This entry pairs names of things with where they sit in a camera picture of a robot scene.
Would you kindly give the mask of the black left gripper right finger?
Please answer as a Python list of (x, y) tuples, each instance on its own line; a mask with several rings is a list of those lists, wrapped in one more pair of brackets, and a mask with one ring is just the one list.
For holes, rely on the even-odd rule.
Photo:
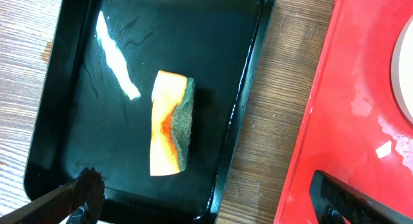
[(316, 170), (310, 198), (318, 223), (412, 224), (412, 219), (330, 174)]

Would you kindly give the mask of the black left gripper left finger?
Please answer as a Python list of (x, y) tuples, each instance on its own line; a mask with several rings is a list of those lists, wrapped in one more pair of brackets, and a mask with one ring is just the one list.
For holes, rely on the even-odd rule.
[(3, 217), (1, 223), (97, 223), (105, 202), (105, 182), (94, 168), (84, 168), (73, 183), (37, 198)]

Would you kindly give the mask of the orange green sponge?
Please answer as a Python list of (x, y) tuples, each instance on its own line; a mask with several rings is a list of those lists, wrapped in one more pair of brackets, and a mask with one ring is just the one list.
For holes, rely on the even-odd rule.
[(152, 91), (150, 175), (186, 169), (192, 132), (195, 81), (160, 70)]

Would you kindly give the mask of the light blue plate front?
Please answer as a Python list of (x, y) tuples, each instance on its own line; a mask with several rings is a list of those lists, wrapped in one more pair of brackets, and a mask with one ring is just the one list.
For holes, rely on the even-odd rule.
[(412, 17), (401, 30), (394, 46), (390, 78), (397, 104), (412, 123)]

